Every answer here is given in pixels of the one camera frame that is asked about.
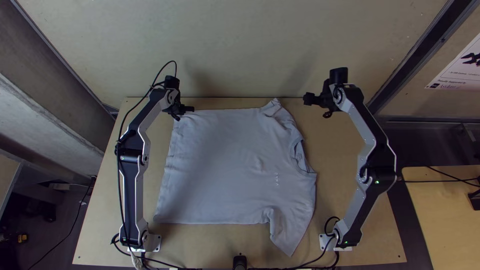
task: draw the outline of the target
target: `wooden table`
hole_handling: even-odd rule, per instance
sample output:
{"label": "wooden table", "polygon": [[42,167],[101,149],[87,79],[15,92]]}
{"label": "wooden table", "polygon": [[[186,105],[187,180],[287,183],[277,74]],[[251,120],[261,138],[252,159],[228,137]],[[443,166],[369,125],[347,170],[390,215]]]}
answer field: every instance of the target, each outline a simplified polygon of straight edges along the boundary
{"label": "wooden table", "polygon": [[[435,169],[469,179],[480,175],[480,165]],[[427,167],[402,170],[406,181],[452,180]],[[468,193],[478,187],[461,182],[406,183],[435,270],[478,269],[480,211],[474,211]]]}
{"label": "wooden table", "polygon": [[0,150],[0,218],[7,206],[20,167],[20,162],[9,158],[7,153]]}
{"label": "wooden table", "polygon": [[[139,98],[127,98],[120,108],[105,156],[98,173],[88,211],[73,259],[74,264],[131,266],[131,259],[112,245],[112,236],[121,225],[117,191],[117,168],[114,147],[120,122]],[[202,109],[257,108],[271,98],[183,98],[182,103]],[[346,113],[335,113],[330,119],[318,106],[304,106],[301,98],[281,98],[282,105],[293,115],[305,138],[307,159],[317,172],[316,206],[313,218],[292,257],[286,256],[270,240],[269,224],[155,224],[152,222],[164,165],[169,149],[173,119],[160,114],[147,131],[151,140],[150,164],[144,175],[144,217],[150,229],[162,235],[160,252],[147,256],[187,268],[232,267],[233,256],[247,256],[249,267],[293,267],[312,260],[321,253],[319,233],[332,215],[343,217],[354,194],[357,155],[363,146],[355,126]],[[127,118],[130,120],[143,105]],[[315,266],[330,265],[335,258],[327,252]],[[353,251],[340,253],[340,266],[405,262],[394,215],[386,194],[378,199],[363,227],[363,239]]]}

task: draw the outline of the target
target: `black cable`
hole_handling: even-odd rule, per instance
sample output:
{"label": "black cable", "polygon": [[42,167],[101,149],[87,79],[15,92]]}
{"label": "black cable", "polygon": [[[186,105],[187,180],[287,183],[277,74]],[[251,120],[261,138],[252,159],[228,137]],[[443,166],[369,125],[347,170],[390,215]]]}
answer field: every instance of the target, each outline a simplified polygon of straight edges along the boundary
{"label": "black cable", "polygon": [[82,208],[82,203],[84,202],[85,200],[85,197],[87,196],[87,194],[89,193],[89,190],[90,190],[90,187],[92,187],[92,184],[94,183],[94,179],[96,179],[95,177],[91,177],[90,178],[90,184],[88,185],[88,188],[86,189],[86,192],[85,194],[83,195],[83,198],[81,198],[81,201],[80,201],[80,205],[78,206],[78,211],[76,213],[76,217],[75,217],[75,220],[73,221],[73,224],[71,225],[71,228],[70,228],[70,231],[68,232],[68,234],[60,241],[58,242],[55,246],[53,246],[52,248],[50,248],[49,251],[47,251],[39,260],[37,260],[34,264],[32,264],[28,270],[32,269],[34,266],[36,266],[41,260],[43,260],[50,252],[52,252],[56,247],[58,247],[61,243],[63,243],[63,241],[65,241],[65,239],[67,239],[70,234],[72,234],[72,231],[74,230],[74,227],[75,227],[75,224],[77,223],[77,220],[79,219],[79,215],[80,215],[80,210]]}
{"label": "black cable", "polygon": [[146,270],[150,270],[150,268],[145,264],[145,252],[142,252],[140,254],[140,261],[141,261],[141,266],[145,268]]}
{"label": "black cable", "polygon": [[[117,240],[117,237],[119,237],[119,234],[118,234],[118,233],[113,236],[113,238],[111,239],[110,244],[113,244],[113,245],[115,246],[116,250],[117,250],[118,252],[120,252],[121,254],[130,257],[130,254],[122,251],[122,250],[119,248],[119,246],[117,245],[117,243],[120,241],[120,240]],[[152,258],[147,258],[147,257],[145,257],[145,256],[144,256],[143,260],[150,261],[150,262],[154,262],[154,263],[163,264],[163,265],[169,266],[169,267],[171,267],[171,268],[177,268],[177,269],[182,269],[182,268],[184,268],[184,267],[180,267],[180,266],[176,266],[176,265],[173,265],[173,264],[169,264],[169,263],[163,262],[163,261],[161,261],[161,260],[156,260],[156,259],[152,259]]]}
{"label": "black cable", "polygon": [[325,234],[326,234],[327,236],[330,236],[330,237],[331,237],[331,236],[334,236],[335,234],[334,234],[333,232],[330,233],[330,234],[327,233],[327,225],[328,225],[329,222],[330,222],[331,220],[333,220],[333,219],[337,219],[337,221],[335,221],[335,223],[337,223],[338,221],[340,221],[340,218],[339,218],[338,216],[331,216],[331,217],[329,217],[329,218],[326,220],[325,225],[323,225],[323,231],[325,232]]}
{"label": "black cable", "polygon": [[446,172],[437,170],[437,169],[432,168],[432,167],[430,167],[430,166],[426,166],[426,167],[429,168],[430,170],[434,171],[434,172],[437,172],[437,173],[439,173],[439,174],[441,174],[441,175],[444,175],[444,176],[453,178],[453,179],[455,179],[455,180],[425,180],[425,181],[405,181],[405,180],[402,180],[402,181],[400,181],[400,182],[405,182],[405,183],[462,182],[462,183],[465,183],[465,184],[467,184],[467,185],[480,188],[480,185],[478,185],[478,184],[474,184],[474,183],[467,182],[467,181],[477,180],[478,177],[476,177],[476,178],[468,178],[468,179],[460,179],[460,178],[458,178],[458,177],[455,177],[455,176],[450,175],[450,174],[448,174],[448,173],[446,173]]}

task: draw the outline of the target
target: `power cord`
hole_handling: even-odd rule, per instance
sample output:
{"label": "power cord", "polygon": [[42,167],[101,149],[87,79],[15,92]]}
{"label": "power cord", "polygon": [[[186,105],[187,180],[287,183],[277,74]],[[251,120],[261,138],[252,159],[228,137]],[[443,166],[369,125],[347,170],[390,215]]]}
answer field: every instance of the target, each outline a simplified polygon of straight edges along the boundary
{"label": "power cord", "polygon": [[437,170],[437,169],[432,168],[432,167],[430,167],[430,166],[426,166],[426,167],[429,168],[430,170],[434,171],[434,172],[437,172],[437,173],[439,173],[439,174],[441,174],[441,175],[444,175],[444,176],[453,178],[453,179],[455,179],[455,180],[425,180],[425,181],[405,181],[405,180],[400,180],[400,182],[405,182],[405,183],[462,182],[462,183],[465,183],[465,184],[467,184],[467,185],[480,188],[480,185],[478,185],[478,184],[474,184],[474,183],[467,182],[467,181],[477,180],[477,179],[480,178],[480,176],[479,176],[479,177],[475,177],[475,178],[469,178],[469,179],[460,179],[460,178],[458,178],[458,177],[455,177],[455,176],[450,175],[450,174],[448,174],[448,173],[446,173],[446,172]]}
{"label": "power cord", "polygon": [[[117,245],[117,243],[120,242],[120,240],[117,239],[118,237],[119,237],[119,234],[118,234],[118,233],[115,234],[115,235],[113,236],[113,238],[111,239],[110,244],[113,244],[113,245],[115,246],[116,250],[117,250],[118,252],[120,252],[121,254],[123,254],[123,255],[125,255],[125,256],[130,256],[129,253],[122,251],[122,250],[119,248],[119,246]],[[168,267],[171,267],[171,268],[177,268],[177,269],[182,269],[182,268],[184,268],[184,267],[176,266],[176,265],[173,265],[173,264],[170,264],[170,263],[166,263],[166,262],[161,261],[161,260],[156,260],[156,259],[152,259],[152,258],[147,258],[147,257],[145,257],[145,254],[144,254],[143,256],[140,255],[140,258],[142,259],[142,261],[145,260],[145,261],[150,261],[150,262],[154,262],[154,263],[159,263],[159,264],[163,264],[163,265],[166,265],[166,266],[168,266]]]}
{"label": "power cord", "polygon": [[37,260],[34,264],[32,264],[28,270],[32,269],[34,266],[36,266],[39,262],[41,262],[50,252],[52,252],[56,247],[58,247],[61,243],[63,243],[63,241],[65,241],[65,239],[67,239],[71,234],[72,234],[72,231],[74,230],[74,227],[75,227],[75,224],[77,223],[77,220],[79,219],[79,215],[80,215],[80,209],[82,208],[82,203],[84,202],[85,200],[85,197],[87,196],[87,194],[89,193],[89,190],[90,188],[92,187],[92,184],[94,183],[94,180],[97,179],[96,177],[92,176],[90,177],[90,184],[88,185],[88,188],[86,189],[86,192],[85,194],[83,195],[83,198],[81,198],[81,201],[80,201],[80,205],[78,206],[78,211],[76,213],[76,217],[75,217],[75,220],[73,221],[73,224],[71,225],[71,228],[70,228],[70,231],[68,232],[68,234],[60,241],[58,242],[56,245],[54,245],[52,248],[50,248],[49,251],[47,251],[39,260]]}
{"label": "power cord", "polygon": [[[120,139],[122,137],[122,130],[124,128],[124,124],[125,124],[125,120],[127,119],[127,116],[130,114],[130,112],[132,112],[140,103],[142,103],[142,101],[144,101],[144,99],[150,94],[150,92],[157,86],[161,86],[163,81],[162,82],[159,82],[159,83],[156,83],[157,82],[157,79],[160,75],[160,73],[162,73],[162,71],[164,70],[164,68],[166,66],[168,66],[170,63],[174,63],[175,64],[175,75],[174,77],[176,78],[177,77],[177,62],[175,62],[174,60],[171,60],[171,61],[168,61],[166,64],[164,64],[161,69],[158,71],[158,73],[156,74],[155,76],[155,79],[153,79],[153,82],[151,83],[150,85],[150,88],[148,89],[148,91],[145,93],[145,95],[140,99],[140,101],[137,102],[137,104],[135,104],[135,106],[133,106],[131,109],[129,109],[125,116],[123,117],[122,121],[121,121],[121,124],[120,124],[120,129],[118,131],[118,140],[117,140],[117,143],[116,143],[116,147],[117,149],[120,148]],[[130,233],[127,233],[127,228],[125,226],[125,216],[124,216],[124,209],[123,209],[123,205],[122,205],[122,191],[121,191],[121,182],[120,182],[120,155],[117,155],[116,157],[116,177],[117,177],[117,182],[118,182],[118,200],[119,200],[119,205],[120,205],[120,216],[121,216],[121,224],[122,224],[122,228],[123,228],[123,233],[128,237],[128,239],[130,239]],[[133,266],[135,266],[135,268],[137,269],[137,267],[139,267],[139,264],[141,264],[141,260],[138,259],[137,256],[135,256],[135,254],[133,253],[132,251],[132,248],[130,247],[130,242],[127,241],[127,246],[128,246],[128,250],[130,252],[130,255],[131,256],[131,259],[132,259],[132,264]]]}

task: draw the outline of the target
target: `gray t-shirt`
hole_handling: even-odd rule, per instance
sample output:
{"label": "gray t-shirt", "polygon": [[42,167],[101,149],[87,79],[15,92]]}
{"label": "gray t-shirt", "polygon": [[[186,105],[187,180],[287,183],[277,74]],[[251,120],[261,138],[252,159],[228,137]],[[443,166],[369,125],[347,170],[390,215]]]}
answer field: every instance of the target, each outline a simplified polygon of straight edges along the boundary
{"label": "gray t-shirt", "polygon": [[275,98],[261,108],[198,110],[175,121],[153,220],[270,223],[291,256],[312,218],[317,174]]}

